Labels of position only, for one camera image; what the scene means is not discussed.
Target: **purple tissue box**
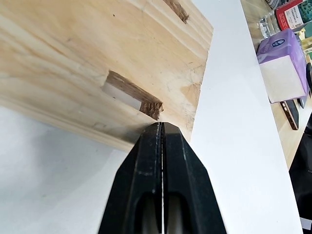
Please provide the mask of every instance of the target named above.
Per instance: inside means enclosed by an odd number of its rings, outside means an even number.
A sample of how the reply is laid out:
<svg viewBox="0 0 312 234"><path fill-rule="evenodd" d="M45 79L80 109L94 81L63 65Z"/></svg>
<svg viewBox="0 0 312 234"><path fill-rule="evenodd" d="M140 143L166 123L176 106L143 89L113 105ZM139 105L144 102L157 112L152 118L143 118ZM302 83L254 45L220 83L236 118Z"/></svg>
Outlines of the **purple tissue box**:
<svg viewBox="0 0 312 234"><path fill-rule="evenodd" d="M306 61L291 29L261 42L258 62L270 102L306 96Z"/></svg>

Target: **wood grain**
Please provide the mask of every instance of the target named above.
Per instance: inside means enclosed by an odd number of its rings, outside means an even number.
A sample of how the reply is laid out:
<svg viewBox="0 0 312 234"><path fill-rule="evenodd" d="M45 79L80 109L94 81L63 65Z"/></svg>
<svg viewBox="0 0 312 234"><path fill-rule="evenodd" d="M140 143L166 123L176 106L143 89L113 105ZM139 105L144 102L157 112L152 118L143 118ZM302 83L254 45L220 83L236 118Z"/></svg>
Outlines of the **wood grain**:
<svg viewBox="0 0 312 234"><path fill-rule="evenodd" d="M0 0L0 104L129 150L156 120L107 95L110 72L190 137L212 26L190 0Z"/></svg>

